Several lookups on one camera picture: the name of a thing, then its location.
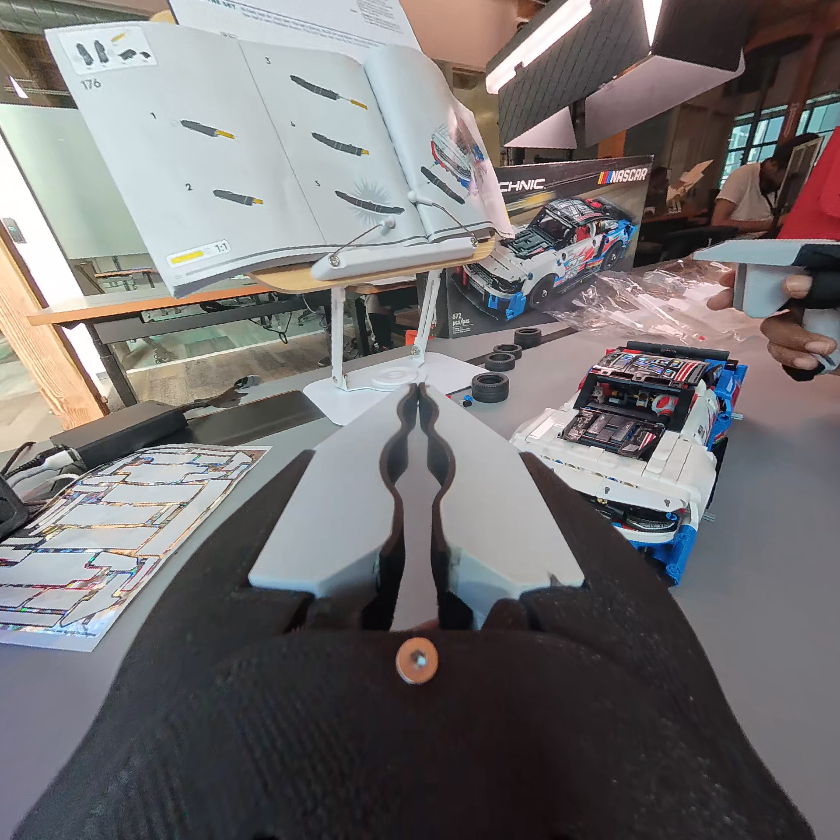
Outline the black power adapter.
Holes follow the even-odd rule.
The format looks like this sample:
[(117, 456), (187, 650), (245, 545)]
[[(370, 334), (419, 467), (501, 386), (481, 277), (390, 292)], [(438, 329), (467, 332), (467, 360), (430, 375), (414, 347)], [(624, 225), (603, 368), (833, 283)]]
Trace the black power adapter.
[(95, 469), (131, 455), (187, 429), (180, 408), (141, 402), (50, 438), (56, 447), (74, 450), (85, 469)]

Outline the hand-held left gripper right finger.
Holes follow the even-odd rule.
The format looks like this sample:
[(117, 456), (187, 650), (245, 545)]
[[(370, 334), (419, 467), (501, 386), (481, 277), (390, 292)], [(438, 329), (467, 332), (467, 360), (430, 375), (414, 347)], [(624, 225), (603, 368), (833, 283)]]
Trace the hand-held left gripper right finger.
[(432, 564), (450, 594), (522, 594), (585, 580), (522, 460), (506, 439), (420, 385), (433, 503)]

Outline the toy car product box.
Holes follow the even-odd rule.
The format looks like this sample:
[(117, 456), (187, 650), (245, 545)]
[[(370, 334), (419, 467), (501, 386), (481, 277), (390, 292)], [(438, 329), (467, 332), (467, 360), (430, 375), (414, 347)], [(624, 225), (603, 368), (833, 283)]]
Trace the toy car product box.
[(437, 336), (456, 339), (549, 323), (599, 273), (633, 266), (649, 155), (496, 170), (513, 226), (490, 254), (446, 270)]

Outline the sticker sheet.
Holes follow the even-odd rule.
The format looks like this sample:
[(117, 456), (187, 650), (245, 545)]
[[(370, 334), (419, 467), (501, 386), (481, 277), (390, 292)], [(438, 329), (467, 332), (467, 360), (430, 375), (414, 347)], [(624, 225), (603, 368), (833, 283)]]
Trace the sticker sheet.
[(92, 651), (269, 450), (171, 444), (80, 477), (2, 541), (2, 644)]

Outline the toy brick race car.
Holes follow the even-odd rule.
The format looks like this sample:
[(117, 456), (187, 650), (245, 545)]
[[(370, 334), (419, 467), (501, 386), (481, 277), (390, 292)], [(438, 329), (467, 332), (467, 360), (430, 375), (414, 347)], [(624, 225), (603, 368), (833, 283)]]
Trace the toy brick race car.
[(511, 437), (677, 585), (718, 483), (748, 366), (724, 350), (629, 341)]

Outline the white booklet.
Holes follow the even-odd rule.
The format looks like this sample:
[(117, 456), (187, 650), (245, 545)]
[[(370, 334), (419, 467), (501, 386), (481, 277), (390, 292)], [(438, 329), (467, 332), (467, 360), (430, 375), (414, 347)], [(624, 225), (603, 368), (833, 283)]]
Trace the white booklet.
[(474, 118), (414, 47), (354, 57), (141, 21), (45, 36), (177, 298), (279, 266), (392, 273), (514, 235)]

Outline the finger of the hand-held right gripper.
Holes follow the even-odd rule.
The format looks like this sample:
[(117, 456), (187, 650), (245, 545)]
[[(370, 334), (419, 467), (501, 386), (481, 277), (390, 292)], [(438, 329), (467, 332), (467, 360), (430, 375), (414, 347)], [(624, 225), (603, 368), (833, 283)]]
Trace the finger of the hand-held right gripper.
[(748, 316), (771, 316), (789, 300), (783, 291), (786, 277), (805, 274), (793, 265), (804, 244), (797, 239), (730, 239), (699, 249), (693, 257), (735, 264), (732, 306)]

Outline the white folding stand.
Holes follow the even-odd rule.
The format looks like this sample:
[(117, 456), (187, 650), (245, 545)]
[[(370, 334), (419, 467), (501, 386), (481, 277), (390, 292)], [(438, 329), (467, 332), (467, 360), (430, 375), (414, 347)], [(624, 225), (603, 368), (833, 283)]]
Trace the white folding stand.
[(493, 231), (511, 232), (509, 217), (498, 184), (473, 183), (460, 200), (441, 196), (431, 184), (409, 190), (407, 201), (429, 228), (428, 239), (408, 232), (409, 211), (397, 216), (386, 211), (383, 219), (332, 224), (333, 245), (326, 244), (318, 220), (298, 185), (289, 185), (281, 202), (267, 211), (259, 222), (261, 250), (272, 256), (254, 256), (265, 261), (268, 272), (283, 265), (314, 263), (302, 268), (302, 279), (273, 280), (266, 283), (280, 291), (330, 289), (331, 312), (340, 326), (345, 292), (392, 282), (395, 277), (428, 274), (422, 296), (421, 325), (410, 353), (395, 361), (378, 362), (354, 371), (343, 367), (340, 338), (332, 340), (330, 378), (309, 383), (304, 395), (334, 424), (343, 426), (385, 399), (388, 392), (409, 384), (425, 383), (444, 394), (467, 388), (480, 372), (478, 366), (426, 350), (434, 304), (444, 269), (461, 266), (481, 256), (482, 242)]

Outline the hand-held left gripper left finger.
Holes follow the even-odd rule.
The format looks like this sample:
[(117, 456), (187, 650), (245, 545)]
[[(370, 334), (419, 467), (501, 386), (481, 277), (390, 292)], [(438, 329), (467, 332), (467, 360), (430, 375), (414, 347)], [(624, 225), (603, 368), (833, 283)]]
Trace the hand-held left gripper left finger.
[(418, 389), (388, 395), (315, 450), (248, 581), (317, 597), (399, 591), (405, 563), (403, 499)]

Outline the black cube device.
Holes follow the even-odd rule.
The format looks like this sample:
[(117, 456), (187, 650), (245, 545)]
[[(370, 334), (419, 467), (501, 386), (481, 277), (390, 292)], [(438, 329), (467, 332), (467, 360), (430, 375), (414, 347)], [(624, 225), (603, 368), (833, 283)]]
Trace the black cube device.
[(4, 540), (21, 529), (29, 519), (29, 510), (5, 478), (0, 478), (1, 486), (1, 528), (0, 539)]

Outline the wooden background table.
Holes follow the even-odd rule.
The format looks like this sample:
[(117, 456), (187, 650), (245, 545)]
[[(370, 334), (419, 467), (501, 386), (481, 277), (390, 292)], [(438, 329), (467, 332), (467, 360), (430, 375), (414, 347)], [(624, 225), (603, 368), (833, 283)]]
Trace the wooden background table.
[(274, 290), (255, 280), (237, 280), (181, 300), (169, 297), (160, 287), (101, 293), (40, 309), (27, 315), (27, 320), (34, 326), (83, 325), (113, 389), (123, 405), (131, 406), (139, 399), (112, 351), (116, 343), (232, 322), (258, 321), (304, 309), (328, 312), (330, 303), (330, 291), (325, 287), (296, 294)]

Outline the clear plastic bag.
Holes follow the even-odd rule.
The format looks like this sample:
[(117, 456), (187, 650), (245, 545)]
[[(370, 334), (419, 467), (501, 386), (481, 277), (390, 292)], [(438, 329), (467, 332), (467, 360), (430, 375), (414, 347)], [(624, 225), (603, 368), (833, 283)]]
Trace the clear plastic bag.
[(628, 271), (603, 271), (590, 283), (555, 301), (549, 314), (583, 331), (644, 341), (730, 350), (761, 339), (760, 320), (740, 311), (712, 311), (710, 297), (722, 290), (728, 266), (678, 259)]

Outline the white printed notice sheet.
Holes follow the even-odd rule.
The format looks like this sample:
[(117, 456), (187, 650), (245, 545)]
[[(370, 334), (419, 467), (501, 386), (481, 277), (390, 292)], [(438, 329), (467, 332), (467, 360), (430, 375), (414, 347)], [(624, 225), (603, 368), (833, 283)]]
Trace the white printed notice sheet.
[(179, 25), (255, 43), (354, 58), (376, 46), (421, 47), (398, 1), (170, 1)]

